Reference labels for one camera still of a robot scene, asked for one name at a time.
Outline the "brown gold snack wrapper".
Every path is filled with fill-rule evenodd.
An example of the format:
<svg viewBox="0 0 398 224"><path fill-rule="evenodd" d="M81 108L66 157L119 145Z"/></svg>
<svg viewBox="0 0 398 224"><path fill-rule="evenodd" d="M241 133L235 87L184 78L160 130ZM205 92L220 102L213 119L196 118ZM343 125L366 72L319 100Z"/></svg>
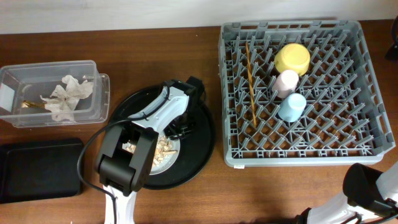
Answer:
<svg viewBox="0 0 398 224"><path fill-rule="evenodd" d="M24 100L21 103L21 108L45 108L45 103L35 103L35 102Z"/></svg>

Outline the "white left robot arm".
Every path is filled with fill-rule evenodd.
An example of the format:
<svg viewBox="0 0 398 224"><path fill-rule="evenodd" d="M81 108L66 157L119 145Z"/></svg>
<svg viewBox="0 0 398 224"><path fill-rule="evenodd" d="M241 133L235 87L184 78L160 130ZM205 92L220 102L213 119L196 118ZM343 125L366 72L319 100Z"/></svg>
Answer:
<svg viewBox="0 0 398 224"><path fill-rule="evenodd" d="M136 194L150 176L159 136L171 123L198 107L204 92L203 82L196 77L185 82L165 81L159 95L143 109L109 122L89 138L77 160L77 175L82 183L105 194L106 221L133 223ZM100 134L104 139L95 171L102 187L90 183L82 172L85 152Z"/></svg>

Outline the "yellow bowl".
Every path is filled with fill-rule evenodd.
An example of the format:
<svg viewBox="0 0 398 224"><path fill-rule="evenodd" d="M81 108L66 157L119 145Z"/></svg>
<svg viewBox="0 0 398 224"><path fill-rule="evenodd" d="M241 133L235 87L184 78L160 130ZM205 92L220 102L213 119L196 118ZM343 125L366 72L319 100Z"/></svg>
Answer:
<svg viewBox="0 0 398 224"><path fill-rule="evenodd" d="M308 71L310 59L310 52L305 46L287 44L276 54L274 66L279 73L293 70L301 77Z"/></svg>

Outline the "light blue cup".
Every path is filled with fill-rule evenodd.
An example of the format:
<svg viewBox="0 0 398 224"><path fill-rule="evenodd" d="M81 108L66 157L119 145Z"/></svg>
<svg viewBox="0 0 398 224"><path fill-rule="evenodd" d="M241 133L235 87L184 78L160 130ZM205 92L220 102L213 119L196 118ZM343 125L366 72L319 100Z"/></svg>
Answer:
<svg viewBox="0 0 398 224"><path fill-rule="evenodd" d="M305 97L299 93L292 93L280 104L278 116L286 122L296 122L301 117L307 101Z"/></svg>

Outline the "white napkin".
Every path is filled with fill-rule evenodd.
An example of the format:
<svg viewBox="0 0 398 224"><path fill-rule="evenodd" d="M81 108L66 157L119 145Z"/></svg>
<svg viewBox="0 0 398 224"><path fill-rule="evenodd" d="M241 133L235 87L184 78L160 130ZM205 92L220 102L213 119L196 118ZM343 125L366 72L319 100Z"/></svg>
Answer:
<svg viewBox="0 0 398 224"><path fill-rule="evenodd" d="M66 84L65 88L57 85L48 98L40 95L40 99L44 102L44 108L52 113L54 121L74 122L73 112L77 104L80 100L86 99L92 94L94 83L87 80L79 83L71 75L63 77L62 83Z"/></svg>

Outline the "grey plate with food scraps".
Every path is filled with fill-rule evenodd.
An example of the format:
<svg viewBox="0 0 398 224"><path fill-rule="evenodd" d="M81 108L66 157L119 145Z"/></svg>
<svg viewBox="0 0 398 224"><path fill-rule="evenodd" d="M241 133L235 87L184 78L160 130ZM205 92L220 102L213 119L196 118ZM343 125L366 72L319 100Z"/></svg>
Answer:
<svg viewBox="0 0 398 224"><path fill-rule="evenodd" d="M123 141L122 141L122 143L121 143L121 148L122 148L122 144L123 144L123 143L127 143L128 141L132 141L133 144L136 145L137 142L138 142L139 136L140 136L140 134L139 134L139 133L136 133L136 134L132 137L132 139L126 139L126 138L124 138ZM160 134L159 137L160 137L160 136L165 136L166 138L168 138L168 137L165 135L165 133ZM160 174L160 173L162 173L162 172L165 172L167 169L171 168L171 166L172 166L172 165L175 163L175 161L177 160L177 157L178 157L179 152L180 152L180 141L179 141L179 140L171 140L171 141L172 141L172 144L173 144L174 148L177 150L177 153L174 154L174 155L172 155L170 159L166 159L166 160L165 160L165 163L163 163L163 164L160 165L159 167L153 167L153 166L152 166L151 171L150 171L150 175L157 175L157 174Z"/></svg>

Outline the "food scraps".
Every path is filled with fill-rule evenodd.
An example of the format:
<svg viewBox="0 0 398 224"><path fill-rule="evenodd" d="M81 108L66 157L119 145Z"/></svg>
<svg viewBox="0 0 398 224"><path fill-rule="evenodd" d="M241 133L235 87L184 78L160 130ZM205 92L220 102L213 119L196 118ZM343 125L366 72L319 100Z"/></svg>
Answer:
<svg viewBox="0 0 398 224"><path fill-rule="evenodd" d="M136 145L133 144L132 141L128 141L127 143L122 144L122 149L134 154ZM172 141L165 136L160 136L157 140L157 144L155 147L155 154L152 161L152 166L159 167L160 165L165 163L166 159L170 159L171 156L176 153L177 150L174 148Z"/></svg>

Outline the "pink cup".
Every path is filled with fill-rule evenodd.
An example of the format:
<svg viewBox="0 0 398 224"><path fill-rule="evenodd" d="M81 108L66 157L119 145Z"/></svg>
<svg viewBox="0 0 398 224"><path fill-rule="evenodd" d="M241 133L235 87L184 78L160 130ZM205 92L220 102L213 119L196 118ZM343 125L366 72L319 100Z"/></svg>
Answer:
<svg viewBox="0 0 398 224"><path fill-rule="evenodd" d="M272 91L276 91L277 97L284 99L295 90L298 82L299 75L295 71L285 70L276 78Z"/></svg>

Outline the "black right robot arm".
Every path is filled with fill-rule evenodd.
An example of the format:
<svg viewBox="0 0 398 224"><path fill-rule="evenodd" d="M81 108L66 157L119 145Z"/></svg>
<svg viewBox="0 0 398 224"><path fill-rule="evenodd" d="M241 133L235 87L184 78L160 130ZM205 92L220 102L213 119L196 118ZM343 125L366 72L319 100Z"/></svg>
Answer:
<svg viewBox="0 0 398 224"><path fill-rule="evenodd" d="M361 25L355 21L303 22L308 48L326 68L305 92L306 148L310 164L348 164L342 191L308 208L295 223L383 223L397 218L397 167L368 166L396 144L385 112Z"/></svg>

